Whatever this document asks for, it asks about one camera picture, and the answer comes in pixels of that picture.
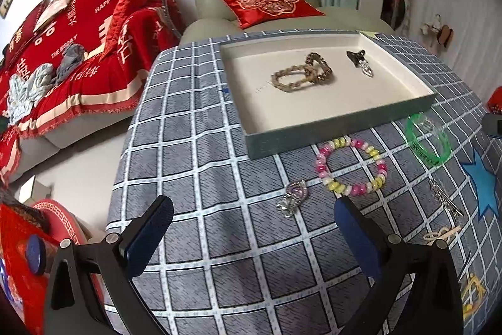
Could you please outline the grey crumpled clothes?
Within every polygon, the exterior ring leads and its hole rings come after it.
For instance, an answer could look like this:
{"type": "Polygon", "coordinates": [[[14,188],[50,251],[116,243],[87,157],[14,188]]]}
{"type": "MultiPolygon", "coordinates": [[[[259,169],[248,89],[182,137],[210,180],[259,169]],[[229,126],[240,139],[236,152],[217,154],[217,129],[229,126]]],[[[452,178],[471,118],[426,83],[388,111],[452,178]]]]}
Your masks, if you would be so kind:
{"type": "Polygon", "coordinates": [[[86,54],[81,44],[71,43],[63,50],[63,58],[56,69],[51,63],[44,63],[26,79],[13,74],[7,98],[8,123],[13,126],[29,115],[52,88],[63,83],[84,62],[86,54]]]}

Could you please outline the black claw hair clip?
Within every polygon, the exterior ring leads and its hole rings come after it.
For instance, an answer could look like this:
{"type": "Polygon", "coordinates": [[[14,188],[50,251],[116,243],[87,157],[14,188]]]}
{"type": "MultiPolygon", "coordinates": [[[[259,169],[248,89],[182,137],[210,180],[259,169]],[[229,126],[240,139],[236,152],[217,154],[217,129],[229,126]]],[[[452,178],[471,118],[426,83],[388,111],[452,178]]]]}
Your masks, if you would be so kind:
{"type": "Polygon", "coordinates": [[[352,61],[352,63],[356,67],[363,65],[365,62],[365,51],[364,50],[360,50],[357,53],[352,52],[352,51],[347,51],[346,54],[347,54],[347,57],[352,61]]]}

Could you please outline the green translucent bangle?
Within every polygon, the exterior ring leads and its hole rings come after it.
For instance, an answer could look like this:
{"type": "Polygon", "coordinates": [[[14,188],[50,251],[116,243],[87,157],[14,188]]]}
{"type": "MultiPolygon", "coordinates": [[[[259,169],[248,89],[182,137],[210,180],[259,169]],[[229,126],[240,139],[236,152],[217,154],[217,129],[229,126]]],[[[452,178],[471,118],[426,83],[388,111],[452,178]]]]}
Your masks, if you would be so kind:
{"type": "Polygon", "coordinates": [[[423,112],[413,114],[407,119],[405,137],[415,156],[428,166],[444,164],[452,153],[444,129],[423,112]]]}

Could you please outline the silver heart pendant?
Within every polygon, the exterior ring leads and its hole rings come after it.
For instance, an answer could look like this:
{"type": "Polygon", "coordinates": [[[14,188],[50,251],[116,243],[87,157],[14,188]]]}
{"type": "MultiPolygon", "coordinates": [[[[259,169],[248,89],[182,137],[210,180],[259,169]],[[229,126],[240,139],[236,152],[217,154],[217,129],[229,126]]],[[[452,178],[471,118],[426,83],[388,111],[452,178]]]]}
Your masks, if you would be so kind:
{"type": "Polygon", "coordinates": [[[361,62],[361,67],[362,67],[362,72],[368,76],[368,77],[373,77],[374,76],[374,72],[372,70],[372,68],[370,67],[368,61],[366,59],[363,59],[362,62],[361,62]]]}

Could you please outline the red round box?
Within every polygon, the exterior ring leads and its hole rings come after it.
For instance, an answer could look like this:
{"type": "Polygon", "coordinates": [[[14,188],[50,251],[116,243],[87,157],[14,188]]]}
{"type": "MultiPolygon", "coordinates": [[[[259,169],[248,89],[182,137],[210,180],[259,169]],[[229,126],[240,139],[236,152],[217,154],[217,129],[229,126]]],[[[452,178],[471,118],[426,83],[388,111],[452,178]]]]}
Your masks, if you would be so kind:
{"type": "Polygon", "coordinates": [[[75,216],[63,205],[52,199],[44,199],[32,205],[49,221],[49,234],[57,241],[71,239],[76,245],[88,243],[75,216]]]}

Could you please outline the red sofa blanket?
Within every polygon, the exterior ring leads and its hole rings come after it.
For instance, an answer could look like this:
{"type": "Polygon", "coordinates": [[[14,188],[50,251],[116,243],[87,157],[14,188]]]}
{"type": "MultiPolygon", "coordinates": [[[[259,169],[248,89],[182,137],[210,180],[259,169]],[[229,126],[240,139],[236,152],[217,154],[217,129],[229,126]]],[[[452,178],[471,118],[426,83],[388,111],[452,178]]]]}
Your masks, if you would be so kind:
{"type": "Polygon", "coordinates": [[[1,62],[1,180],[9,183],[60,150],[130,117],[161,51],[179,42],[175,0],[72,0],[50,19],[49,1],[28,14],[1,62]],[[17,124],[8,123],[9,79],[40,65],[56,69],[71,43],[84,62],[17,124]]]}

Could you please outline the grey checked table cloth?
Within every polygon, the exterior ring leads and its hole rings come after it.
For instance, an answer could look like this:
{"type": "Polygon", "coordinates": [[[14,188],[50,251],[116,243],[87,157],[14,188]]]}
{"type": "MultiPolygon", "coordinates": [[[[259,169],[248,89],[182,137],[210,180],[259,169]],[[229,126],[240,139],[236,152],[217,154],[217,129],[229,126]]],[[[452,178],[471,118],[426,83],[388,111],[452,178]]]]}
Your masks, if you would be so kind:
{"type": "MultiPolygon", "coordinates": [[[[382,154],[389,178],[355,204],[384,232],[412,243],[461,227],[449,248],[474,304],[463,331],[474,334],[501,306],[501,215],[480,205],[481,180],[464,166],[500,175],[501,143],[483,132],[482,101],[447,65],[416,42],[382,36],[437,90],[428,116],[453,152],[440,166],[424,165],[402,120],[358,132],[382,154]],[[435,198],[429,179],[461,209],[462,221],[435,198]]],[[[157,57],[128,129],[108,231],[124,230],[159,195],[173,201],[174,221],[134,282],[171,334],[335,334],[372,282],[334,222],[335,193],[314,169],[318,147],[248,158],[221,43],[193,42],[157,57]],[[276,203],[301,179],[308,196],[285,218],[276,203]]]]}

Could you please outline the red embroidered cushion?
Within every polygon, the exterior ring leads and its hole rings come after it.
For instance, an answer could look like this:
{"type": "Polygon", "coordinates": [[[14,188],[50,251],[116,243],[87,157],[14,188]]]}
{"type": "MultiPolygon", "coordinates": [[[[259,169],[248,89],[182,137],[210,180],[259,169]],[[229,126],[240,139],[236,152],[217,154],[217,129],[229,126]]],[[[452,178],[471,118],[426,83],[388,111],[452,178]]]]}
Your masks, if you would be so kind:
{"type": "Polygon", "coordinates": [[[306,0],[222,0],[234,13],[240,29],[256,24],[303,17],[324,16],[306,0]]]}

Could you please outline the beige hair clip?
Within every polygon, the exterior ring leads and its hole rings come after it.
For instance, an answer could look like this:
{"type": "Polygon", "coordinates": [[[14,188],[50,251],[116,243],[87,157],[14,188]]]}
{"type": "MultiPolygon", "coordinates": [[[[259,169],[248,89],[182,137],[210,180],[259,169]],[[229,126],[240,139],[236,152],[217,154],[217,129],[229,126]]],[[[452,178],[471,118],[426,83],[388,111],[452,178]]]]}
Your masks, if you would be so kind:
{"type": "Polygon", "coordinates": [[[446,226],[441,227],[438,231],[428,232],[423,236],[423,239],[427,246],[431,246],[436,240],[444,240],[447,244],[453,240],[455,235],[461,231],[459,225],[448,228],[446,226]]]}

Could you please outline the silver rhinestone hair clip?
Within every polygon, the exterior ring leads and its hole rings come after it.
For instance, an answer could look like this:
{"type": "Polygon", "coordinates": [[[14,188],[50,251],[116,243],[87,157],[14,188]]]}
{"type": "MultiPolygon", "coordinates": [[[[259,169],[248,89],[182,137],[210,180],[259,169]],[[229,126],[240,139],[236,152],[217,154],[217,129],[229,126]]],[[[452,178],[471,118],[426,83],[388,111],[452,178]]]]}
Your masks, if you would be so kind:
{"type": "Polygon", "coordinates": [[[449,195],[443,189],[442,185],[435,179],[429,179],[430,189],[435,198],[452,214],[452,217],[457,221],[462,221],[465,217],[461,209],[450,199],[449,195]]]}

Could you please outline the green jewelry tray box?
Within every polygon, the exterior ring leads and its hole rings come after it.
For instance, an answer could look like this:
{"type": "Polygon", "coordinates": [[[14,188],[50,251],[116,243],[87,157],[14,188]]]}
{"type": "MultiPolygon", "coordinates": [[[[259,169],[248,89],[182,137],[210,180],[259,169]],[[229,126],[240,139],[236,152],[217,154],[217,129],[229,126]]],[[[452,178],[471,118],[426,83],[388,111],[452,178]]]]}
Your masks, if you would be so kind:
{"type": "Polygon", "coordinates": [[[271,156],[353,134],[430,109],[436,91],[382,35],[311,31],[220,44],[228,87],[248,157],[271,156]],[[368,77],[346,52],[365,51],[368,77]],[[302,65],[316,52],[333,71],[324,84],[290,92],[273,87],[274,73],[302,65]]]}

